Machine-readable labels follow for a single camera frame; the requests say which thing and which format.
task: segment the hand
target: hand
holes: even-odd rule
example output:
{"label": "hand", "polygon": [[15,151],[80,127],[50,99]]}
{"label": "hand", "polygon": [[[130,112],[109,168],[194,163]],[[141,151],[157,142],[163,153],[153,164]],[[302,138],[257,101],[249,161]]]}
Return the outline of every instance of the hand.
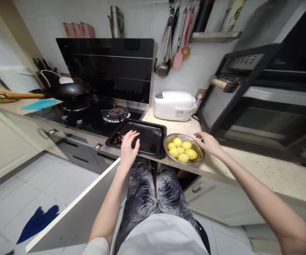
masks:
{"label": "hand", "polygon": [[202,143],[200,140],[194,139],[194,142],[209,154],[218,157],[222,153],[225,153],[218,141],[210,134],[207,134],[205,132],[197,132],[194,135],[196,136],[196,138],[204,140],[204,142]]}
{"label": "hand", "polygon": [[131,168],[134,160],[138,154],[139,147],[140,147],[140,139],[137,139],[135,148],[132,149],[132,142],[135,137],[137,137],[140,133],[136,131],[129,131],[123,137],[123,141],[121,144],[121,162],[120,162],[120,169],[125,175],[128,174],[129,169]]}

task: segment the frying pan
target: frying pan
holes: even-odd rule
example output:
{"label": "frying pan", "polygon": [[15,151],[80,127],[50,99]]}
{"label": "frying pan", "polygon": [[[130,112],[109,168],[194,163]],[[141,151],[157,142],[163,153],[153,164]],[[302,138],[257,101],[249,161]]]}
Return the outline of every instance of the frying pan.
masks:
{"label": "frying pan", "polygon": [[87,97],[91,91],[91,86],[84,83],[65,83],[47,89],[31,90],[32,94],[13,93],[8,90],[0,91],[0,99],[28,99],[28,98],[48,98],[53,97],[61,101],[75,100],[76,97]]}

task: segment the wall shelf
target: wall shelf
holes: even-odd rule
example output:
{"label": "wall shelf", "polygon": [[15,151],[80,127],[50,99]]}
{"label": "wall shelf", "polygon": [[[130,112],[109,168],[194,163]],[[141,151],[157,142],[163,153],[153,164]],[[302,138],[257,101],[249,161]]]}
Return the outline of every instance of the wall shelf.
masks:
{"label": "wall shelf", "polygon": [[202,32],[192,33],[191,43],[229,43],[238,39],[241,32]]}

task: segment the pink spatula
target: pink spatula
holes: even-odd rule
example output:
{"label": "pink spatula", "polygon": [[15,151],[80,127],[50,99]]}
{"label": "pink spatula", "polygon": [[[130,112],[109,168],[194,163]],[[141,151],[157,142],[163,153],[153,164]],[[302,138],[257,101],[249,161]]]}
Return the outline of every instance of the pink spatula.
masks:
{"label": "pink spatula", "polygon": [[184,31],[182,33],[182,38],[181,38],[180,48],[179,48],[179,51],[174,56],[174,61],[173,61],[173,68],[174,69],[179,69],[181,67],[182,58],[184,56],[182,54],[181,49],[184,46],[186,32],[187,32],[187,27],[188,27],[190,19],[191,19],[191,12],[187,12],[187,16],[186,16],[186,20],[185,20],[185,25],[184,25]]}

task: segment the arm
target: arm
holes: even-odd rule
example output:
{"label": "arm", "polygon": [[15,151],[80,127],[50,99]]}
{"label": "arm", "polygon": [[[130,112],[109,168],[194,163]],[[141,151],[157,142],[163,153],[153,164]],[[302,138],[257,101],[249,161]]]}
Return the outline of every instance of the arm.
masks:
{"label": "arm", "polygon": [[199,147],[216,156],[231,171],[256,210],[276,235],[282,253],[306,254],[306,222],[279,196],[225,152],[213,136],[205,132],[194,135],[204,140],[204,143],[194,140]]}
{"label": "arm", "polygon": [[139,134],[140,133],[131,130],[123,138],[120,166],[117,168],[114,180],[103,201],[101,209],[96,216],[88,242],[97,237],[104,237],[107,240],[109,247],[111,246],[120,211],[124,182],[140,147],[140,139],[136,141],[134,149],[132,149],[132,141]]}

